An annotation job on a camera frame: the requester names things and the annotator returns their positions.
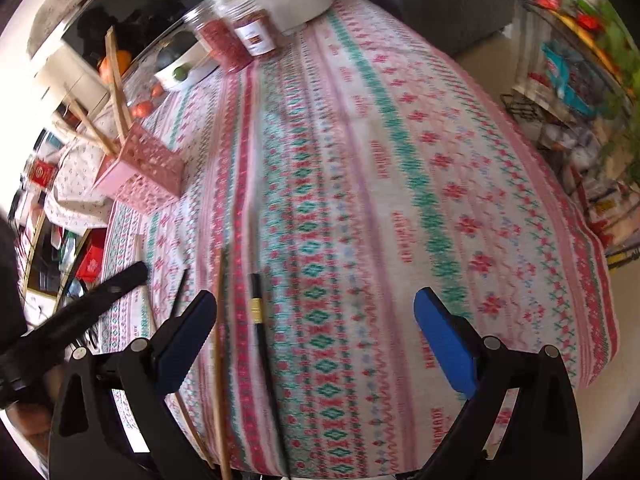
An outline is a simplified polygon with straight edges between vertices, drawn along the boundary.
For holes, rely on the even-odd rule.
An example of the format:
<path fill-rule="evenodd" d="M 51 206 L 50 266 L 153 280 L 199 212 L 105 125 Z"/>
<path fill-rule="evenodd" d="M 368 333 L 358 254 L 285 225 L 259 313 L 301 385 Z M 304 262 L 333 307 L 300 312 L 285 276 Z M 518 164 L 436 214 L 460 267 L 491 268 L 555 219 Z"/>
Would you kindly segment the pink perforated utensil basket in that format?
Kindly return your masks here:
<path fill-rule="evenodd" d="M 181 196 L 184 163 L 153 133 L 132 125 L 117 156 L 104 156 L 92 189 L 140 214 L 152 214 Z"/>

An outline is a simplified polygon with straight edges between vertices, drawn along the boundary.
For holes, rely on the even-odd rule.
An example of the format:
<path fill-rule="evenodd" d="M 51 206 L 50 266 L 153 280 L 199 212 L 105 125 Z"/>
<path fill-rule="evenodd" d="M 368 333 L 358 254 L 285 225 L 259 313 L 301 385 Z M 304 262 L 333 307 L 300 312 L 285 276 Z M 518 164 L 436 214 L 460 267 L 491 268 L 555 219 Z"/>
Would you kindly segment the patterned woven tablecloth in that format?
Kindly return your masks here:
<path fill-rule="evenodd" d="M 145 121 L 184 161 L 180 200 L 112 209 L 103 272 L 142 236 L 157 326 L 215 289 L 224 250 L 226 436 L 232 466 L 283 474 L 255 327 L 259 273 L 291 472 L 403 474 L 456 418 L 413 314 L 445 306 L 512 349 L 559 349 L 577 389 L 620 345 L 600 240 L 526 137 L 451 58 L 367 0 L 329 11 L 272 58 L 166 96 Z M 99 348 L 150 336 L 142 292 L 102 318 Z M 208 448 L 213 343 L 181 395 Z"/>

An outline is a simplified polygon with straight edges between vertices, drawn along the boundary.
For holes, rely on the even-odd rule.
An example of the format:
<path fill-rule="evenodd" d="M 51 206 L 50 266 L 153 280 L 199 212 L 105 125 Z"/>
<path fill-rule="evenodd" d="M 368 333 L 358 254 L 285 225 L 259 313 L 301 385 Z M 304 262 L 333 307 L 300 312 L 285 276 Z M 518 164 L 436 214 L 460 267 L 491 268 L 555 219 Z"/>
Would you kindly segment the white fruit bowl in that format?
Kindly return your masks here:
<path fill-rule="evenodd" d="M 218 67 L 200 40 L 183 29 L 160 45 L 154 77 L 166 91 L 179 92 L 195 86 Z"/>

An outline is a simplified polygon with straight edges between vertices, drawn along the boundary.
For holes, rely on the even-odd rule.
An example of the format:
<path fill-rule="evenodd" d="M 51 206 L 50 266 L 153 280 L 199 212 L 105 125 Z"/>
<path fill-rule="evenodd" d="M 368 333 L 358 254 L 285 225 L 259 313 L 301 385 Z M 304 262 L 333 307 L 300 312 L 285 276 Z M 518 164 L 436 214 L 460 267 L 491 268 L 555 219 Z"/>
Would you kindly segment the floral cloth cover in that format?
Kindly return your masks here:
<path fill-rule="evenodd" d="M 52 155 L 58 172 L 44 200 L 44 213 L 52 224 L 78 235 L 105 229 L 113 200 L 93 189 L 105 155 L 102 145 L 99 140 L 89 141 L 91 131 L 83 125 L 72 128 L 58 112 L 53 113 L 51 126 L 64 145 Z"/>

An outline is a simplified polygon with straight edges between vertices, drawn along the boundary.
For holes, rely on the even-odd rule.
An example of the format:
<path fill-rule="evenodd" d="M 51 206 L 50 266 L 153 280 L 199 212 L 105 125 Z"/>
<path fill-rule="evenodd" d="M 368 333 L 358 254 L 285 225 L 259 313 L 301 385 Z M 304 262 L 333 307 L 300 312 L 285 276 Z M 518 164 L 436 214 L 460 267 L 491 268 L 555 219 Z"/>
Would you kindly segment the wooden chopstick in basket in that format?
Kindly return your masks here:
<path fill-rule="evenodd" d="M 96 144 L 105 155 L 107 156 L 115 156 L 116 155 L 116 146 L 114 142 L 104 134 L 88 117 L 82 106 L 76 100 L 72 90 L 68 87 L 64 87 L 65 89 L 65 103 L 67 104 L 70 111 L 80 120 L 81 125 L 83 125 L 87 131 L 85 138 L 88 142 Z"/>
<path fill-rule="evenodd" d="M 128 110 L 124 87 L 122 86 L 122 75 L 119 70 L 114 27 L 110 27 L 106 32 L 105 51 L 108 65 L 110 66 L 110 95 L 113 103 L 114 121 L 120 146 L 124 146 L 132 126 L 132 118 Z"/>

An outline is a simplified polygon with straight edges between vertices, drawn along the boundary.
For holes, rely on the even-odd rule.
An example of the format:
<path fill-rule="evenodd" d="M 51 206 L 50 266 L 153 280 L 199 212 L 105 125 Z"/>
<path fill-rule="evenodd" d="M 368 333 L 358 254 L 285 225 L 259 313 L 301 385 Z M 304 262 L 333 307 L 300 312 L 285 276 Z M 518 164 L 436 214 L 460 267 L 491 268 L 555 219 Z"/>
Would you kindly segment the wooden chopstick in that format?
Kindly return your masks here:
<path fill-rule="evenodd" d="M 224 409 L 224 358 L 220 342 L 222 315 L 224 314 L 224 250 L 219 247 L 215 256 L 215 289 L 217 305 L 216 323 L 213 329 L 213 361 L 214 361 L 214 415 L 215 439 L 219 456 L 221 478 L 232 479 L 230 455 L 226 436 L 226 410 Z"/>
<path fill-rule="evenodd" d="M 120 146 L 124 146 L 132 126 L 132 118 L 128 110 L 124 87 L 122 86 L 122 75 L 119 70 L 114 27 L 110 27 L 106 32 L 105 51 L 108 65 L 110 66 L 110 95 L 113 103 L 114 121 Z"/>
<path fill-rule="evenodd" d="M 137 261 L 144 261 L 142 236 L 140 234 L 136 234 L 134 236 L 134 256 L 136 257 Z M 157 322 L 156 322 L 155 313 L 153 309 L 152 295 L 150 293 L 148 285 L 142 286 L 142 296 L 145 301 L 146 310 L 148 311 L 148 315 L 149 315 L 150 331 L 152 333 L 155 333 L 157 331 Z M 191 436 L 192 442 L 196 444 L 196 448 L 198 449 L 198 452 L 200 453 L 201 458 L 204 458 L 204 460 L 206 460 L 206 463 L 208 463 L 208 466 L 210 468 L 213 468 L 213 466 L 215 466 L 213 457 L 209 454 L 208 449 L 206 448 L 206 444 L 201 439 L 201 436 L 198 434 L 198 430 L 196 429 L 194 423 L 192 422 L 188 409 L 186 408 L 186 404 L 184 403 L 181 392 L 179 390 L 177 390 L 174 393 L 174 398 L 176 399 L 176 403 L 180 410 L 181 418 L 186 424 L 186 426 L 189 428 L 189 434 Z"/>
<path fill-rule="evenodd" d="M 116 146 L 114 142 L 104 134 L 88 117 L 82 106 L 76 100 L 72 90 L 68 87 L 64 87 L 65 89 L 65 103 L 67 104 L 70 111 L 80 120 L 81 125 L 83 125 L 87 131 L 85 138 L 88 142 L 96 144 L 105 155 L 107 156 L 115 156 L 116 155 Z"/>

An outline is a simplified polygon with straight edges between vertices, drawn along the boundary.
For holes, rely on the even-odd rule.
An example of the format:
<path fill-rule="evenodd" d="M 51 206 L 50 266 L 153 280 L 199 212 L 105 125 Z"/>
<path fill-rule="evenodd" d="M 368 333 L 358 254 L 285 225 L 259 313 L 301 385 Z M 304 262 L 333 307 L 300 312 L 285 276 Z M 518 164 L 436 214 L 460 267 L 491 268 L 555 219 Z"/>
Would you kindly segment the red goji berry jar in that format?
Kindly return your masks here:
<path fill-rule="evenodd" d="M 201 2 L 184 16 L 184 22 L 192 29 L 194 36 L 204 46 L 208 54 L 227 74 L 244 70 L 253 62 L 235 32 L 216 12 L 213 3 Z"/>

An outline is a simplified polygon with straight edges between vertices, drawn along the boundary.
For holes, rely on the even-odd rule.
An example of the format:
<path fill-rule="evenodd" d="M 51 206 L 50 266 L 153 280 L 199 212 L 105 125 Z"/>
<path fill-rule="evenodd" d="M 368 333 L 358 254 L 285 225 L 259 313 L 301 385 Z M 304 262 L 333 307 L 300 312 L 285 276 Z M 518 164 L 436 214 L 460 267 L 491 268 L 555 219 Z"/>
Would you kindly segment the red gift box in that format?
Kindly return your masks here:
<path fill-rule="evenodd" d="M 85 283 L 95 283 L 102 272 L 103 256 L 104 246 L 91 243 L 78 266 L 76 278 Z"/>

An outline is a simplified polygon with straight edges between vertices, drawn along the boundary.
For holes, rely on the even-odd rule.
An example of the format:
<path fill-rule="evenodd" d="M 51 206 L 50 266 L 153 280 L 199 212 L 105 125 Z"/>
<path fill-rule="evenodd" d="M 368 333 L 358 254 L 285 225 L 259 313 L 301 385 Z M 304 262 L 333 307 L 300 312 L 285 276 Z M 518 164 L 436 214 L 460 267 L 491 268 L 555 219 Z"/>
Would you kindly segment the green leafy vegetables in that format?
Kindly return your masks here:
<path fill-rule="evenodd" d="M 608 117 L 622 123 L 605 144 L 604 156 L 622 166 L 615 170 L 627 183 L 639 184 L 639 47 L 612 3 L 598 6 L 603 32 L 597 45 L 614 67 L 620 90 L 608 97 Z"/>

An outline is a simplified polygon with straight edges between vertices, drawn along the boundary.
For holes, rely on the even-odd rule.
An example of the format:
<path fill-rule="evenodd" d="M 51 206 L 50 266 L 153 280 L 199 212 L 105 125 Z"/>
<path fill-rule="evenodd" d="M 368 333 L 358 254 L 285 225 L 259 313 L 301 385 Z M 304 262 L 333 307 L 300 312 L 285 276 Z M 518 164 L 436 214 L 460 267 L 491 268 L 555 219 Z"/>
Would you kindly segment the black chopstick gold band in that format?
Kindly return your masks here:
<path fill-rule="evenodd" d="M 268 396 L 269 408 L 273 418 L 273 425 L 276 428 L 278 450 L 286 478 L 292 478 L 290 456 L 285 444 L 285 434 L 281 422 L 276 388 L 272 376 L 272 369 L 269 359 L 269 344 L 264 312 L 264 297 L 262 296 L 262 279 L 259 273 L 250 274 L 250 312 L 255 327 L 260 364 L 262 364 L 262 374 L 264 374 L 265 387 Z"/>

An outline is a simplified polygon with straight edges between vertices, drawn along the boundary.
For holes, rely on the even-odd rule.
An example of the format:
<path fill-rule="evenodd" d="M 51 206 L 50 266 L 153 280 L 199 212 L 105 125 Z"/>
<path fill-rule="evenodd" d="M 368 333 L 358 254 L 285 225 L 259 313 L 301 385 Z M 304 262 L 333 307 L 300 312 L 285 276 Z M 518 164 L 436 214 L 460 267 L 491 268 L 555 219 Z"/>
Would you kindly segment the labelled dried fruit jar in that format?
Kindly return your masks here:
<path fill-rule="evenodd" d="M 254 58 L 269 58 L 285 46 L 284 36 L 258 0 L 218 0 L 217 10 Z"/>

